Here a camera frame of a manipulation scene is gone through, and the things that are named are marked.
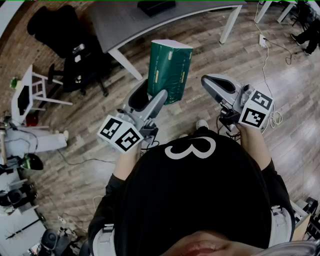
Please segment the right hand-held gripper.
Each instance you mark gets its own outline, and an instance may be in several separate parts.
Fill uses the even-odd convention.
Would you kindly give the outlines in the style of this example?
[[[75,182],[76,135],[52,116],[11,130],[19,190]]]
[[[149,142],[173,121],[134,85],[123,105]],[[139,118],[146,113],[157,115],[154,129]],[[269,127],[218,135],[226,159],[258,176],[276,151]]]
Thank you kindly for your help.
[[[236,124],[258,130],[264,128],[274,103],[271,96],[248,84],[240,86],[233,78],[222,74],[203,75],[201,84],[222,105],[219,121],[228,130]]]

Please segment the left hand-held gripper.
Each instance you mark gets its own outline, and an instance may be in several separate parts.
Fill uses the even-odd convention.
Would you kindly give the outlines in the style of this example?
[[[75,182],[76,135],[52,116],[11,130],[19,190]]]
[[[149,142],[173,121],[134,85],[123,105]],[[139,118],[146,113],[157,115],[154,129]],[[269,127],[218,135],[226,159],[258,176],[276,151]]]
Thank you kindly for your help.
[[[148,79],[138,84],[129,96],[126,108],[107,115],[97,135],[121,153],[128,153],[140,142],[152,144],[158,133],[155,118],[165,104],[168,92],[163,89],[151,100]]]

